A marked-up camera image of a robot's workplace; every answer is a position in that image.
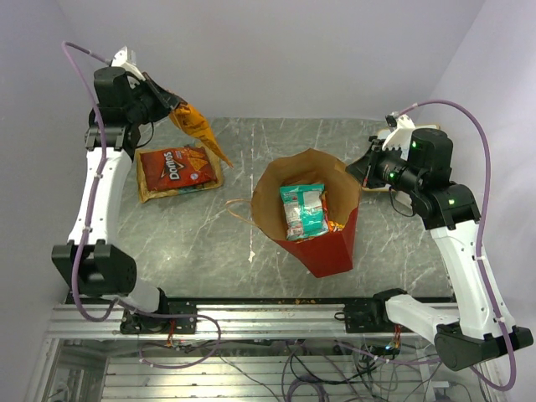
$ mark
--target table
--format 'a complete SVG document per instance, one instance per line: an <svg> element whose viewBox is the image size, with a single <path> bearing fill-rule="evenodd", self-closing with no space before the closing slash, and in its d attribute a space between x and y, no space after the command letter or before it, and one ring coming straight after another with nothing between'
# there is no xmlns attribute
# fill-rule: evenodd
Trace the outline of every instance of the table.
<svg viewBox="0 0 536 402"><path fill-rule="evenodd" d="M401 287L413 296L451 296L441 255L418 217L390 206L386 193L363 193L354 268L317 279L262 232L231 216L225 202L250 198L267 164L309 147L346 163L368 149L382 121L358 119L210 120L234 169L222 164L224 186L140 204L136 169L123 190L119 247L134 257L139 275L169 296L372 296ZM149 131L142 135L145 141ZM179 147L192 139L168 119L156 126L149 148ZM248 215L247 204L235 210Z"/></svg>

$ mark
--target wall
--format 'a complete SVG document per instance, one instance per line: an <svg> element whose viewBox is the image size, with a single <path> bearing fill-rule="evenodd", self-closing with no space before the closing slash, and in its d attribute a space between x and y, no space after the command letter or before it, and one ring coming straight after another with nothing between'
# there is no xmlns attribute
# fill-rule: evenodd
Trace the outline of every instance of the wall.
<svg viewBox="0 0 536 402"><path fill-rule="evenodd" d="M0 399L10 402L23 400L51 308L67 292L50 251L66 241L80 202L89 111L60 49L72 38L53 0L3 2Z"/></svg>
<svg viewBox="0 0 536 402"><path fill-rule="evenodd" d="M382 118L432 92L483 0L58 3L207 116Z"/></svg>
<svg viewBox="0 0 536 402"><path fill-rule="evenodd" d="M532 0L487 0L432 96L461 103L487 131L492 153L492 191L484 240L508 307L518 325L530 327L533 333L535 13L536 3ZM426 106L420 120L438 121L453 138L454 179L476 190L482 200L482 145L471 123L446 106ZM511 400L533 400L536 347L516 356L518 384Z"/></svg>

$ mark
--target gift bag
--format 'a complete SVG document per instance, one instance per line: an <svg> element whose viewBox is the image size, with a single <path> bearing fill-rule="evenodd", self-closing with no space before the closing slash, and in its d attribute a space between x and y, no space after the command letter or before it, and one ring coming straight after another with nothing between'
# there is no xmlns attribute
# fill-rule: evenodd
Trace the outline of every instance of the gift bag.
<svg viewBox="0 0 536 402"><path fill-rule="evenodd" d="M344 168L344 163L336 157L314 149L293 157L282 157L268 165L251 198L251 217L255 225L300 260L317 278L353 268L361 186ZM288 241L279 188L314 183L325 185L327 216L331 221L344 224L344 229L300 242Z"/></svg>

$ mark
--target doritos logo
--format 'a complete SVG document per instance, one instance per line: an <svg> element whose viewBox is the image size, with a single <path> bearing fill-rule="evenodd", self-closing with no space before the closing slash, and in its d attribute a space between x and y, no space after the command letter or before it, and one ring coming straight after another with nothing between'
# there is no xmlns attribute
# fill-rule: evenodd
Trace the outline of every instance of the doritos logo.
<svg viewBox="0 0 536 402"><path fill-rule="evenodd" d="M173 153L171 151L165 152L164 157L166 158L166 162L164 163L164 169L162 170L160 178L164 178L168 175L172 180L180 180L181 177L178 174L178 171L184 169L184 165L173 159Z"/></svg>

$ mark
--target red chip bag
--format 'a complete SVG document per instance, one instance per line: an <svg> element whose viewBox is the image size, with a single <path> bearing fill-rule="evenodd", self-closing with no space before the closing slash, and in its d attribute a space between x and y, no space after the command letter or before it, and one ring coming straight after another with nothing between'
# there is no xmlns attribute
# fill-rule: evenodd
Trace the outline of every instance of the red chip bag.
<svg viewBox="0 0 536 402"><path fill-rule="evenodd" d="M181 147L144 152L141 162L149 191L190 187L217 180L204 148Z"/></svg>

